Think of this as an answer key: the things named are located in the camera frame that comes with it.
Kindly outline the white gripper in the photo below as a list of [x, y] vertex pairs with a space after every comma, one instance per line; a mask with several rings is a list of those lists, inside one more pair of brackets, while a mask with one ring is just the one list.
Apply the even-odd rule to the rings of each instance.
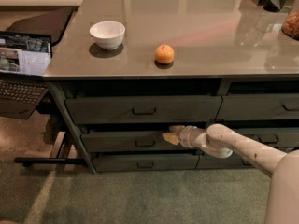
[[172, 144], [179, 143], [187, 148], [201, 148], [206, 143], [206, 130], [195, 126], [172, 125], [169, 127], [171, 133], [163, 133], [163, 139]]

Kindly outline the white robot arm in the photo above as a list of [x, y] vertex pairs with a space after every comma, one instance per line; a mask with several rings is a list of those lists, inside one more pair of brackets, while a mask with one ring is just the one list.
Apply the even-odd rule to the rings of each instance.
[[264, 224], [299, 224], [299, 151], [286, 153], [212, 124], [171, 126], [163, 139], [173, 145], [200, 148], [210, 156], [225, 159], [233, 153], [271, 178]]

